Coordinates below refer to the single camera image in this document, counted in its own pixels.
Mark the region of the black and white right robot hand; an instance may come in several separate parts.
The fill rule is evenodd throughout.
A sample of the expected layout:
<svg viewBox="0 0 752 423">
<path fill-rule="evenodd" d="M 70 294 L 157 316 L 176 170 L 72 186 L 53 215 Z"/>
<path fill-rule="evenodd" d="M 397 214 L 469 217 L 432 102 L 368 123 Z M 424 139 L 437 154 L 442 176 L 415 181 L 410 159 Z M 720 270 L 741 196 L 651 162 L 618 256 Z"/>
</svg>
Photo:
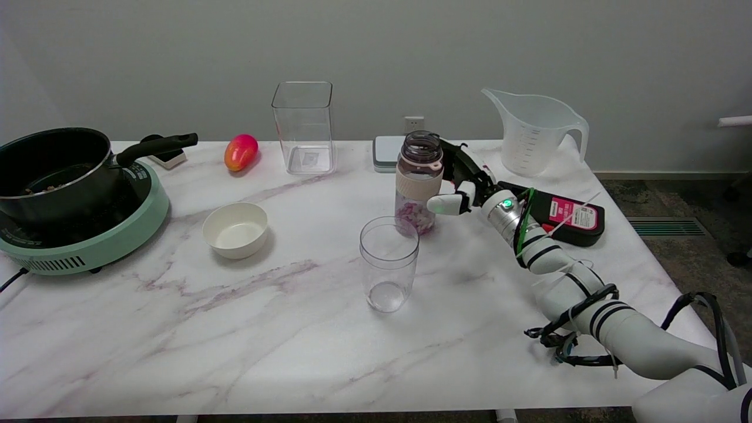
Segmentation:
<svg viewBox="0 0 752 423">
<path fill-rule="evenodd" d="M 454 192 L 438 194 L 427 201 L 427 208 L 435 214 L 460 215 L 481 208 L 501 188 L 491 168 L 467 145 L 451 144 L 441 139 L 443 152 L 443 180 L 454 186 Z"/>
</svg>

